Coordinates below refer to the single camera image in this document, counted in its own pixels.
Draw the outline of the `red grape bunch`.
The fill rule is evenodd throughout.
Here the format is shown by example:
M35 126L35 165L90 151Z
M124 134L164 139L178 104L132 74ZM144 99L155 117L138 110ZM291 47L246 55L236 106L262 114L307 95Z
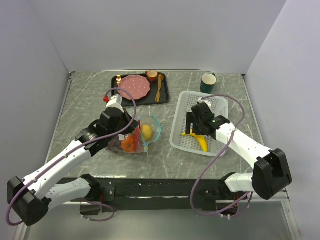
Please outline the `red grape bunch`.
M109 143L108 146L106 147L107 151L111 151L113 153L119 153L122 152L122 141L119 140L118 137L113 138Z

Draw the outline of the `clear zip top bag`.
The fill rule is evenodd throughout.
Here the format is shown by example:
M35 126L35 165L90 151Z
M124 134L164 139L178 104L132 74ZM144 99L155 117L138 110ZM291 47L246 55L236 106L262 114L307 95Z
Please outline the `clear zip top bag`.
M133 152L133 153L129 153L129 152L124 152L123 150L119 153L125 153L125 154L139 154L139 153L147 153L149 150L149 145L152 143L155 143L156 141L158 141L158 139L161 136L161 125L158 122L158 120L156 119L156 117L154 115L152 116L139 116L136 118L136 120L139 123L139 129L140 129L140 133L141 133L141 126L142 125L149 125L152 128L152 137L145 141L143 138L143 135L141 133L140 136L140 149L138 152ZM117 135L116 137L118 137L118 139L120 141L123 141L127 136L132 135L133 136L133 132L129 132L129 133L122 133Z

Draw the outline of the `yellow lemon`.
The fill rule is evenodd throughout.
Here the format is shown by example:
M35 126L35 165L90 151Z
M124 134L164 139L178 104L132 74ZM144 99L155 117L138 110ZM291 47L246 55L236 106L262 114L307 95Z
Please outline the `yellow lemon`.
M153 130L148 124L143 124L140 131L145 141L148 141L152 137Z

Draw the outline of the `yellow banana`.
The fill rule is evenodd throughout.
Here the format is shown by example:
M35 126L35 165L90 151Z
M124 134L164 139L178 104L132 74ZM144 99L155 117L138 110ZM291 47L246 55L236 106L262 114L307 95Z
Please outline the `yellow banana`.
M195 138L198 141L202 151L208 152L208 145L207 145L206 139L203 135L193 133L192 129L190 130L190 133L183 132L181 135L182 136L191 136L191 137Z

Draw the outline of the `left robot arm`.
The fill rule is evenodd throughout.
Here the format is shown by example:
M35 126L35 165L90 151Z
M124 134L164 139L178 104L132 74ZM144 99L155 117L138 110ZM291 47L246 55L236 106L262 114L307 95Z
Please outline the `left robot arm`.
M133 132L139 123L122 107L107 107L100 118L83 129L55 158L35 172L7 182L9 204L6 221L10 226L10 213L14 211L21 223L32 226L50 210L71 200L95 200L100 194L100 184L87 174L76 180L60 184L59 181L73 168L91 159L105 149L118 135Z

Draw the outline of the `red chili pepper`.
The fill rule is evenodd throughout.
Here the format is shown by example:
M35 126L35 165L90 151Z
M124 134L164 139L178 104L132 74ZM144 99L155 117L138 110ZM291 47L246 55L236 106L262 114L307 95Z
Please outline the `red chili pepper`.
M133 132L133 146L134 151L137 153L141 146L141 131L139 127L137 127Z

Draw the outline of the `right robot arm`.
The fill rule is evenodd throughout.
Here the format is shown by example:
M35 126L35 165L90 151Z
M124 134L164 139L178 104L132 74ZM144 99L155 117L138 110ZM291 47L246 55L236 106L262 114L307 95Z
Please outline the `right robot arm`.
M230 173L222 178L218 192L224 199L232 198L236 192L255 192L269 200L293 181L286 154L281 149L272 150L256 142L224 116L215 116L204 102L186 114L185 132L225 144L253 169L252 173Z

